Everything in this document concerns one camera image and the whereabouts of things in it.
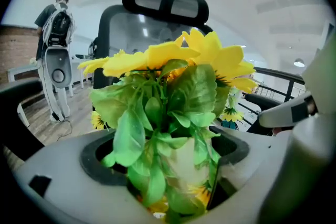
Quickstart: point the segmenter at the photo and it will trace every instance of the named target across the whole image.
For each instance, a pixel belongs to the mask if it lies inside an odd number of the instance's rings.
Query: man
[[[70,108],[67,104],[67,96],[65,88],[57,88],[58,99],[60,106],[58,105],[56,98],[53,93],[53,85],[51,83],[50,76],[47,72],[45,54],[47,50],[47,45],[43,42],[43,26],[48,21],[49,17],[54,13],[56,7],[68,8],[69,0],[56,0],[55,4],[50,4],[41,12],[41,14],[35,20],[37,25],[37,35],[39,36],[36,60],[37,60],[37,70],[38,75],[41,78],[43,85],[43,92],[45,94],[46,100],[50,109],[50,120],[51,121],[63,121],[64,118],[70,116]]]

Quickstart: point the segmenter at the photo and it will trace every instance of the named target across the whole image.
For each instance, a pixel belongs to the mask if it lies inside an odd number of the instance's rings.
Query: brick wall
[[[7,70],[26,66],[36,57],[38,37],[36,29],[0,26],[0,84],[7,83]]]

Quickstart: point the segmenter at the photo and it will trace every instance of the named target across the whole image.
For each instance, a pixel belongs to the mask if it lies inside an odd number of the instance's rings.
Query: ceiling light
[[[147,29],[146,29],[146,28],[143,28],[142,31],[143,31],[143,35],[144,35],[145,37],[147,37],[147,36],[148,36],[148,31],[147,31]]]
[[[139,14],[139,20],[140,20],[140,22],[144,23],[145,22],[145,16],[143,16],[142,14]]]
[[[305,63],[300,58],[298,58],[294,61],[294,65],[297,66],[297,67],[305,67]]]

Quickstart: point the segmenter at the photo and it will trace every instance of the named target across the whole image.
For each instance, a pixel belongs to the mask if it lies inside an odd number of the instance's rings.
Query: black shirt
[[[68,6],[64,3],[60,3],[61,8],[68,8]],[[56,10],[54,4],[50,4],[44,8],[40,15],[38,15],[37,19],[35,20],[35,24],[39,27],[44,27],[44,24],[47,22],[51,14],[54,13]],[[43,43],[43,33],[40,35],[37,45],[37,52],[36,52],[36,60],[39,58],[43,58],[47,50],[47,46]]]

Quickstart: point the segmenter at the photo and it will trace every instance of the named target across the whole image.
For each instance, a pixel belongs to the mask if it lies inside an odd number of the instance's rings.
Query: floor
[[[42,99],[24,109],[26,117],[30,123],[28,129],[44,145],[54,143],[57,139],[59,139],[59,141],[65,140],[92,131],[92,103],[89,99],[91,89],[91,82],[85,81],[83,89],[80,87],[80,84],[73,87],[73,97],[70,97],[69,92],[67,91],[67,100],[71,115],[69,118],[66,118],[66,120],[71,122],[72,131],[69,122],[50,121],[50,110],[46,99]],[[9,150],[5,150],[5,154],[7,156],[8,164],[13,170],[18,169],[24,163]]]

